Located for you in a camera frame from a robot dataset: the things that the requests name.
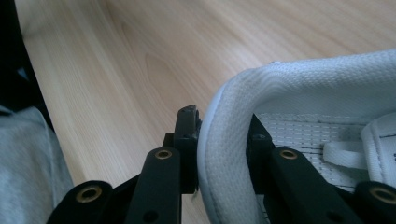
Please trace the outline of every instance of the gray fabric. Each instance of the gray fabric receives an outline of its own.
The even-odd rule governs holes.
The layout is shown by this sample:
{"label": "gray fabric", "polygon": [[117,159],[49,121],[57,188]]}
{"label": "gray fabric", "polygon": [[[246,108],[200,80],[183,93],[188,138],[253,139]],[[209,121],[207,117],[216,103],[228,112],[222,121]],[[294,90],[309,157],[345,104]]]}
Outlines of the gray fabric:
{"label": "gray fabric", "polygon": [[71,188],[58,140],[41,113],[32,107],[0,117],[0,223],[46,223]]}

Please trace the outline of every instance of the black plastic piece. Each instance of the black plastic piece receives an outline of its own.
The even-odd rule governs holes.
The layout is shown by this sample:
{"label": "black plastic piece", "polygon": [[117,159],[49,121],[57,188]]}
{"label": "black plastic piece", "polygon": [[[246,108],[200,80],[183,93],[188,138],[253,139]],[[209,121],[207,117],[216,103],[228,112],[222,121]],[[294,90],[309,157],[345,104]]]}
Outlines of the black plastic piece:
{"label": "black plastic piece", "polygon": [[137,175],[113,189],[113,194],[106,206],[102,223],[124,223],[139,176]]}
{"label": "black plastic piece", "polygon": [[362,223],[301,152],[274,149],[270,168],[293,223]]}
{"label": "black plastic piece", "polygon": [[269,169],[266,165],[274,148],[271,135],[253,115],[247,136],[247,164],[256,194],[264,194],[265,188],[269,188],[268,183],[271,183],[267,180]]}
{"label": "black plastic piece", "polygon": [[366,223],[396,223],[396,189],[379,182],[361,182],[353,194],[355,210]]}
{"label": "black plastic piece", "polygon": [[173,139],[174,139],[174,134],[173,133],[166,133],[165,138],[163,139],[163,147],[173,147]]}
{"label": "black plastic piece", "polygon": [[263,203],[271,224],[292,223],[291,211],[280,192],[265,194]]}
{"label": "black plastic piece", "polygon": [[198,190],[197,147],[201,120],[196,105],[177,112],[173,147],[180,152],[181,192],[191,194]]}
{"label": "black plastic piece", "polygon": [[171,147],[150,151],[125,223],[180,223],[180,155]]}
{"label": "black plastic piece", "polygon": [[103,181],[88,181],[74,187],[52,212],[48,223],[103,223],[112,190]]}

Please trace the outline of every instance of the white fabric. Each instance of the white fabric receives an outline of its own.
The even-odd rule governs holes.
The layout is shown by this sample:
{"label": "white fabric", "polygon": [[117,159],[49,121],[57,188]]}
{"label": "white fabric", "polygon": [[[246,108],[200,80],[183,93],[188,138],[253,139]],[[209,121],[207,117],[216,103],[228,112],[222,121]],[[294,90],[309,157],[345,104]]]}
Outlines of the white fabric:
{"label": "white fabric", "polygon": [[329,142],[323,148],[323,160],[348,168],[367,170],[362,142]]}
{"label": "white fabric", "polygon": [[[264,222],[245,152],[253,112],[276,145],[307,149],[305,155],[314,155],[308,159],[321,172],[331,166],[320,156],[326,141],[359,141],[370,120],[396,111],[395,86],[396,49],[272,63],[225,83],[206,112],[198,144],[200,187],[210,220]],[[367,176],[338,166],[325,170],[328,181],[340,185]]]}
{"label": "white fabric", "polygon": [[396,188],[396,113],[370,122],[361,138],[370,178]]}

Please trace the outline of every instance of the wood grain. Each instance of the wood grain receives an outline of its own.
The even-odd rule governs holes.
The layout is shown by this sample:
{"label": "wood grain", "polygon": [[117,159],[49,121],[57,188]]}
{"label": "wood grain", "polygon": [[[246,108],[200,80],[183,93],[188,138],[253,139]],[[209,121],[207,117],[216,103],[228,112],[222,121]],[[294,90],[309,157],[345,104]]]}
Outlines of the wood grain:
{"label": "wood grain", "polygon": [[[140,173],[185,105],[244,69],[396,46],[393,0],[17,0],[75,184]],[[183,222],[207,223],[200,197]]]}

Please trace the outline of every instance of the screw hole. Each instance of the screw hole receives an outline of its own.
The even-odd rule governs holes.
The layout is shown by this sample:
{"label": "screw hole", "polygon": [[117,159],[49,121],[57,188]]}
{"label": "screw hole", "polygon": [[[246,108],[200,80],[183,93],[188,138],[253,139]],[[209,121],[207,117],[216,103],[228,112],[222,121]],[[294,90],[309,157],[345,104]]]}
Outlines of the screw hole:
{"label": "screw hole", "polygon": [[153,223],[158,219],[158,213],[155,211],[148,211],[143,215],[143,221],[146,223]]}
{"label": "screw hole", "polygon": [[291,150],[282,150],[280,151],[280,156],[287,160],[295,160],[297,159],[297,154]]}
{"label": "screw hole", "polygon": [[76,200],[79,203],[90,203],[95,201],[102,194],[102,189],[97,186],[88,186],[82,189],[76,196]]}
{"label": "screw hole", "polygon": [[396,193],[388,189],[374,187],[370,189],[370,193],[383,203],[396,204]]}
{"label": "screw hole", "polygon": [[328,211],[326,215],[327,218],[333,222],[337,222],[337,223],[344,222],[344,218],[340,214],[334,211]]}
{"label": "screw hole", "polygon": [[254,139],[265,139],[265,135],[264,134],[254,134],[253,138]]}
{"label": "screw hole", "polygon": [[172,152],[169,150],[161,150],[155,153],[155,157],[160,160],[166,160],[172,156]]}

